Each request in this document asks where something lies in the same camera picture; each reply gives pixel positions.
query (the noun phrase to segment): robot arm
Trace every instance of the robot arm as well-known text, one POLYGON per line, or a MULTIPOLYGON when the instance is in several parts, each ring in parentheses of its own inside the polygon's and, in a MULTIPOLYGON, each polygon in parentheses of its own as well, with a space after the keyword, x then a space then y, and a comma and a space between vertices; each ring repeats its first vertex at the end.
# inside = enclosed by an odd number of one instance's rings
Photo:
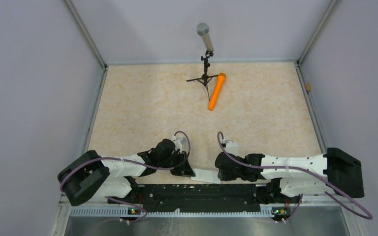
POLYGON ((90 150, 61 171, 58 180, 62 184, 69 173, 86 164, 63 183, 62 190, 72 206, 85 203, 92 197, 124 198, 135 183, 129 177, 147 176, 161 168, 170 169, 171 174, 176 176, 194 176, 187 161, 188 153, 182 151, 186 142, 186 138, 176 139, 174 136, 173 140, 163 139, 155 148, 148 151, 124 157, 104 158, 96 151, 90 150))
POLYGON ((258 179, 267 179, 271 180, 271 183, 268 184, 271 187, 268 188, 267 193, 263 193, 264 195, 273 196, 280 193, 290 198, 300 194, 334 192, 333 189, 314 176, 289 168, 289 166, 294 166, 317 174, 353 198, 364 197, 360 161, 338 148, 328 148, 327 153, 309 157, 276 157, 265 154, 249 154, 245 158, 241 158, 231 153, 231 150, 237 150, 234 147, 237 146, 236 142, 233 140, 223 141, 223 146, 232 157, 245 164, 266 167, 275 166, 276 168, 248 168, 232 161, 222 152, 215 161, 215 166, 219 169, 218 178, 221 181, 241 178, 253 182, 258 179))

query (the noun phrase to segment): cable tie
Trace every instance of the cable tie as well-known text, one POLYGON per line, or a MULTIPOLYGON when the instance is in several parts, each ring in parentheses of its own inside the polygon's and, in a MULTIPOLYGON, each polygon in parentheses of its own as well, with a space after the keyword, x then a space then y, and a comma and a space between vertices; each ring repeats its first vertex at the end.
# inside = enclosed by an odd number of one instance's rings
POLYGON ((286 169, 286 172, 288 172, 288 173, 289 173, 289 163, 290 163, 290 157, 287 157, 284 160, 284 168, 286 169))

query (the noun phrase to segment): orange cylinder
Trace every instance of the orange cylinder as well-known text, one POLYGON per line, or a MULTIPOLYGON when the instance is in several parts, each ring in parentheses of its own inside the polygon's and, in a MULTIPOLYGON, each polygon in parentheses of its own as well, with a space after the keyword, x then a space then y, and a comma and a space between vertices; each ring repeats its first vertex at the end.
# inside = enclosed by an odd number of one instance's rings
POLYGON ((211 101, 209 101, 208 110, 212 111, 217 103, 218 96, 220 95, 220 91, 222 85, 224 84, 226 79, 226 75, 224 73, 220 73, 217 78, 217 84, 215 85, 214 93, 212 93, 211 101))

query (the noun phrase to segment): white plastic casing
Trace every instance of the white plastic casing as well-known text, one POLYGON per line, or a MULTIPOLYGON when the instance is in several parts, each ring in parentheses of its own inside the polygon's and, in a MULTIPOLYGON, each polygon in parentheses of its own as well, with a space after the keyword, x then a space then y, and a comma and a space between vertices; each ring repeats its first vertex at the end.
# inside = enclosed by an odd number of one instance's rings
POLYGON ((225 150, 234 156, 238 156, 238 144, 234 140, 225 140, 225 150))
MULTIPOLYGON (((296 166, 308 169, 315 174, 327 178, 323 170, 327 169, 327 158, 323 154, 310 157, 278 157, 265 155, 261 166, 296 166)), ((261 173, 266 179, 273 178, 314 178, 308 173, 287 168, 264 169, 261 173)))
MULTIPOLYGON (((137 154, 121 158, 145 163, 137 154)), ((124 176, 140 176, 146 170, 145 166, 123 161, 102 160, 102 163, 109 168, 110 174, 92 198, 105 196, 124 198, 131 191, 130 183, 124 176)))
POLYGON ((111 179, 112 181, 107 180, 102 184, 92 198, 102 198, 105 196, 124 198, 131 191, 131 186, 128 180, 124 177, 111 179))
POLYGON ((319 179, 311 178, 282 178, 280 182, 281 193, 288 197, 298 196, 306 193, 334 193, 334 190, 319 179))
MULTIPOLYGON (((265 155, 261 160, 261 166, 296 166, 308 169, 320 177, 327 179, 327 175, 323 173, 327 169, 327 159, 323 157, 323 154, 310 157, 265 155)), ((324 182, 299 170, 289 168, 264 169, 261 175, 266 179, 282 178, 280 182, 281 193, 288 197, 294 197, 302 193, 334 192, 324 182)))
MULTIPOLYGON (((137 161, 143 164, 145 163, 143 158, 141 158, 137 154, 120 158, 137 161)), ((104 166, 109 168, 110 173, 109 177, 105 180, 105 182, 109 181, 109 179, 111 178, 117 178, 122 176, 140 176, 146 170, 145 166, 129 162, 103 160, 102 163, 104 164, 104 166)))

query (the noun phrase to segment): black mount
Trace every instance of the black mount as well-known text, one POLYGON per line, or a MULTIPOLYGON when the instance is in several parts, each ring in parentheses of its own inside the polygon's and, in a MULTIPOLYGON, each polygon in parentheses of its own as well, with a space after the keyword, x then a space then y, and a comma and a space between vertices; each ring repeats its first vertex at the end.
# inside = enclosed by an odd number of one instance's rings
POLYGON ((213 52, 206 51, 205 52, 205 57, 201 56, 201 61, 203 61, 203 75, 202 75, 201 78, 186 80, 186 82, 190 82, 190 81, 195 81, 196 80, 196 81, 200 82, 203 86, 205 86, 206 91, 208 92, 208 100, 211 100, 211 98, 209 96, 208 83, 211 81, 211 79, 213 77, 217 77, 218 76, 218 75, 208 76, 208 67, 211 66, 211 64, 209 64, 209 62, 208 62, 208 59, 210 57, 212 57, 213 55, 214 55, 213 52))

